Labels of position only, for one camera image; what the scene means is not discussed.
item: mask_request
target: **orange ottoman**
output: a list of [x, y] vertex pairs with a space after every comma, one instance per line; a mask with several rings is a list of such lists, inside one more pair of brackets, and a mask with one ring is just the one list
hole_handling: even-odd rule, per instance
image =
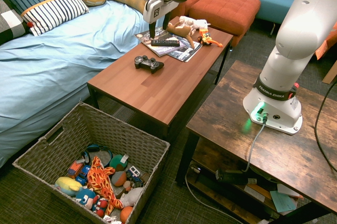
[[206, 19], [211, 27], [232, 34], [234, 47], [252, 25], [260, 5], [260, 0], [200, 0], [191, 7], [189, 17]]

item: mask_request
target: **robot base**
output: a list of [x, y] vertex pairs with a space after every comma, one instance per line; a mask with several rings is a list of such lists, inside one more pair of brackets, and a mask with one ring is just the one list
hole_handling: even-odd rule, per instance
[[266, 126], [290, 135], [296, 134], [302, 126], [301, 103], [296, 96], [278, 101], [253, 88], [243, 99], [243, 107], [253, 122], [263, 124], [263, 114], [268, 113]]

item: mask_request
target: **orange toy giraffe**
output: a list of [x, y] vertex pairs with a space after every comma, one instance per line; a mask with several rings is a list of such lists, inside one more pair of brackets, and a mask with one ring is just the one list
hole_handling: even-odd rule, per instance
[[87, 176], [88, 186], [93, 188], [96, 193], [109, 201], [109, 205], [105, 210], [106, 215], [110, 215], [115, 207], [119, 209], [123, 208], [123, 203], [119, 199], [116, 199], [114, 190], [112, 189], [110, 183], [109, 175], [114, 173], [114, 168], [104, 168], [101, 160], [95, 156]]

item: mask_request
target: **coffee table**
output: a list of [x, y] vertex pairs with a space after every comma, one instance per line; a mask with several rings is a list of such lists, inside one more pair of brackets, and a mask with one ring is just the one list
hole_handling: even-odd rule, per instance
[[[252, 210], [263, 208], [276, 211], [269, 190], [234, 185], [226, 187], [216, 181], [215, 171], [219, 168], [241, 170], [246, 167], [251, 144], [261, 125], [251, 122], [242, 100], [260, 72], [240, 61], [233, 64], [187, 124], [190, 133], [176, 177], [178, 184], [182, 185], [188, 171], [187, 181], [190, 185], [251, 224], [264, 218], [263, 215], [258, 217]], [[329, 212], [337, 213], [337, 173], [324, 159], [314, 134], [315, 120], [323, 97], [301, 87], [296, 95], [302, 104], [302, 128], [293, 136], [264, 128], [254, 145], [251, 167], [280, 181], [311, 202], [271, 224], [301, 224]], [[327, 99], [320, 114], [318, 135], [324, 151], [335, 166], [336, 134], [337, 102]], [[191, 160], [201, 168], [199, 174], [189, 169]], [[225, 189], [231, 192], [236, 190], [240, 196], [228, 193], [228, 197], [223, 197]], [[255, 202], [242, 207], [249, 199], [255, 199]]]
[[[176, 17], [171, 23], [176, 23], [178, 19]], [[217, 47], [214, 44], [202, 46], [188, 62], [181, 62], [167, 55], [159, 58], [145, 45], [138, 44], [89, 80], [87, 86], [94, 106], [99, 108], [96, 92], [104, 94], [162, 125], [161, 138], [166, 139], [173, 119], [178, 117], [181, 123], [176, 124], [183, 127], [193, 107], [207, 91], [209, 85], [198, 87], [206, 74], [210, 73], [212, 76], [209, 84], [214, 82], [215, 78], [217, 82], [219, 78], [233, 35], [213, 28], [209, 28], [209, 31], [212, 38], [222, 43], [224, 47]], [[196, 32], [192, 39], [197, 40], [198, 36]], [[215, 73], [211, 71], [211, 67], [222, 54], [220, 70]], [[146, 69], [136, 69], [134, 58], [142, 55], [148, 58], [154, 57], [157, 61], [163, 62], [164, 67], [154, 74]]]

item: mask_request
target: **blue bed sheet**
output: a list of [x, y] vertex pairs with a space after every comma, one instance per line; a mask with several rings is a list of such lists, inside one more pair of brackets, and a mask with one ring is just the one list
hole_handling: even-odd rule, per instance
[[87, 98], [86, 82], [145, 30], [141, 13], [106, 1], [41, 36], [0, 46], [0, 167]]

